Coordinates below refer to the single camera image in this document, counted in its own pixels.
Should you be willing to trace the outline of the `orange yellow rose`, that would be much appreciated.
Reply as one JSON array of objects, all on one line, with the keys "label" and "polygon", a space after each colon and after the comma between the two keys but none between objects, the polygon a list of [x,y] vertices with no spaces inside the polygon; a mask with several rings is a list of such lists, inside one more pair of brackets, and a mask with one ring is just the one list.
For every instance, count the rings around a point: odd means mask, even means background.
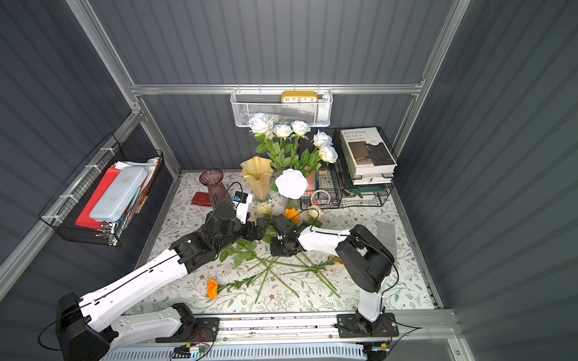
[{"label": "orange yellow rose", "polygon": [[284,211],[284,216],[293,224],[299,224],[300,223],[300,212],[298,210],[296,210],[295,208],[286,209]]}]

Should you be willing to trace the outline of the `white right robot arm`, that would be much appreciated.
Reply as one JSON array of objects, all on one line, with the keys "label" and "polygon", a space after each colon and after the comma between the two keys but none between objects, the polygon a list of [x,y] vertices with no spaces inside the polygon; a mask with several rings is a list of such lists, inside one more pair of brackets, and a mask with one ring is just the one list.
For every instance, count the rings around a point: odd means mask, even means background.
[{"label": "white right robot arm", "polygon": [[277,237],[270,242],[275,257],[293,257],[316,251],[339,258],[350,278],[360,288],[358,314],[374,323],[382,313],[382,283],[394,268],[394,256],[368,228],[326,230],[312,225],[296,225],[284,215],[275,217],[272,227]]}]

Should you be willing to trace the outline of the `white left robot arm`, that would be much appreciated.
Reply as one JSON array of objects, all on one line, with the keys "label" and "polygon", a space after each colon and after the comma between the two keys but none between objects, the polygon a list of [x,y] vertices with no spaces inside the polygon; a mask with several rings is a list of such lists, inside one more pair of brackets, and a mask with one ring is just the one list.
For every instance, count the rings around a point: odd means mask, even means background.
[{"label": "white left robot arm", "polygon": [[200,229],[181,237],[158,257],[108,286],[84,296],[63,296],[54,322],[63,358],[99,360],[110,350],[140,341],[202,339],[206,331],[184,303],[150,314],[126,316],[124,312],[166,284],[216,260],[220,251],[239,239],[262,239],[269,223],[268,218],[245,223],[238,218],[207,220]]}]

